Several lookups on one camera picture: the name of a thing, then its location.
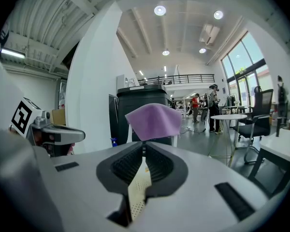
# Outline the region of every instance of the black velcro strip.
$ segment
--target black velcro strip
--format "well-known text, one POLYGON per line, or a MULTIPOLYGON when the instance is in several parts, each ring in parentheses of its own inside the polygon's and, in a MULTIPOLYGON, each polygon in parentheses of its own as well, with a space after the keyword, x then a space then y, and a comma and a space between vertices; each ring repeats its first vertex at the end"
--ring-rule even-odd
POLYGON ((74 168, 76 166, 79 166, 79 164, 74 161, 74 162, 70 162, 70 163, 56 166, 55 168, 57 169, 58 172, 60 172, 60 171, 63 171, 63 170, 69 169, 69 168, 74 168))
POLYGON ((255 210, 229 183, 225 182, 217 184, 215 185, 215 188, 240 221, 255 212, 255 210))

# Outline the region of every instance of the black and white marker cube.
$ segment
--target black and white marker cube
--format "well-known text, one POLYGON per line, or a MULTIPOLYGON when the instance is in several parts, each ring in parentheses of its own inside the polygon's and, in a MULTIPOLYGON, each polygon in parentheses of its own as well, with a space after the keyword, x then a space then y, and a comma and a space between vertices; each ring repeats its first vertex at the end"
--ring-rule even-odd
POLYGON ((30 99, 24 97, 14 113, 12 125, 20 135, 26 137, 29 126, 36 117, 41 115, 42 110, 30 99))

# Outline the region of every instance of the railing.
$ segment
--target railing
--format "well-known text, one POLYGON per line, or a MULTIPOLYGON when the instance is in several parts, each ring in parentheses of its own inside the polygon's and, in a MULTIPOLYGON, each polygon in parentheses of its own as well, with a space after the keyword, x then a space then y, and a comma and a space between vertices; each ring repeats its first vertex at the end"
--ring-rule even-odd
POLYGON ((142 79, 138 80, 140 85, 147 83, 152 84, 185 84, 185 83, 214 83, 214 74, 195 74, 195 75, 170 75, 167 77, 154 77, 148 78, 147 81, 142 79))

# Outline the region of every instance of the cardboard box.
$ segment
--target cardboard box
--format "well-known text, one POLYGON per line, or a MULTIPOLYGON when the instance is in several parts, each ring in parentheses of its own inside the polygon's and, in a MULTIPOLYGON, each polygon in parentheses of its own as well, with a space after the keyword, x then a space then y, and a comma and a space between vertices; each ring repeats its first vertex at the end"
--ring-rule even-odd
POLYGON ((52 110, 50 112, 50 121, 55 125, 66 125, 65 109, 52 110))

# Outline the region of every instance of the black plastic bin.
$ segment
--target black plastic bin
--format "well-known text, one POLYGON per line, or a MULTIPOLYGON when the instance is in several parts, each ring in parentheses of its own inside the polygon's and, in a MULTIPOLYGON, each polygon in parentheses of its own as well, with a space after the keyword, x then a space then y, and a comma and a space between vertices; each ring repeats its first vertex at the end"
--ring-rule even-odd
MULTIPOLYGON (((159 103, 168 106, 169 99, 162 85, 145 85, 137 87, 126 87, 118 90, 118 145, 125 144, 128 138, 129 125, 125 115, 135 109, 150 103, 159 103)), ((132 141, 140 141, 133 133, 132 141)), ((172 145, 170 137, 150 140, 157 143, 172 145)))

